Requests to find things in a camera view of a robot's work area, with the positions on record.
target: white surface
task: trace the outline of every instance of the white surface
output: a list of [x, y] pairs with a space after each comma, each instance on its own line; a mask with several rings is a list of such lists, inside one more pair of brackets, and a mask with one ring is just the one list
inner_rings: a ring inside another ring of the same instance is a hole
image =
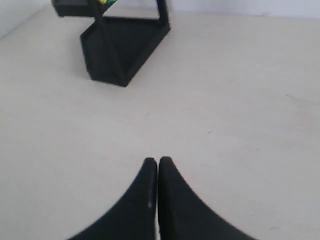
[[0, 39], [49, 2], [49, 0], [0, 0]]
[[0, 41], [1, 240], [71, 237], [149, 156], [259, 240], [320, 239], [320, 21], [171, 17], [128, 88], [89, 80], [92, 20], [47, 9]]
[[[174, 11], [320, 18], [319, 0], [167, 0]], [[150, 8], [156, 0], [122, 0], [127, 7]]]

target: black plastic stand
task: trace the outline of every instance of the black plastic stand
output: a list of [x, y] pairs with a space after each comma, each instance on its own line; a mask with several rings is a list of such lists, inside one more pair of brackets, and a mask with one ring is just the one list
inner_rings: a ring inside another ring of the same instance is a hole
[[53, 0], [59, 16], [94, 17], [82, 35], [87, 70], [95, 81], [126, 87], [170, 31], [166, 0], [156, 0], [159, 19], [104, 17], [113, 5], [97, 0]]

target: black phone holder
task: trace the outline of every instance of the black phone holder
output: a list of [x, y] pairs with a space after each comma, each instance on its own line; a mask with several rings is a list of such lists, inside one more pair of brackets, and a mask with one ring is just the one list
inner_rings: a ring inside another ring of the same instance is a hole
[[166, 0], [156, 0], [159, 19], [104, 17], [116, 2], [52, 0], [60, 17], [95, 18], [80, 37], [95, 81], [126, 87], [171, 30]]

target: black pointed tip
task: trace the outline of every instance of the black pointed tip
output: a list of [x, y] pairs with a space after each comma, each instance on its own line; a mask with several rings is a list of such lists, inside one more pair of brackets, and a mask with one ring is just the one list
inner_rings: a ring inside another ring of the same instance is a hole
[[170, 157], [160, 160], [158, 195], [161, 240], [254, 240], [204, 204]]
[[155, 240], [157, 183], [157, 162], [147, 158], [117, 204], [70, 240]]

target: black 3d printed part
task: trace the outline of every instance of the black 3d printed part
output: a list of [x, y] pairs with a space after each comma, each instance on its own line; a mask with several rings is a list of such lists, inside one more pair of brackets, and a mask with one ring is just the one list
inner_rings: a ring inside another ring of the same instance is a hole
[[161, 240], [254, 240], [206, 206], [169, 157], [160, 161], [158, 184]]
[[119, 202], [70, 240], [155, 240], [157, 179], [157, 163], [148, 158]]
[[95, 81], [126, 87], [171, 30], [166, 0], [156, 0], [159, 19], [104, 17], [114, 4], [52, 0], [59, 16], [94, 17], [81, 35], [87, 70]]

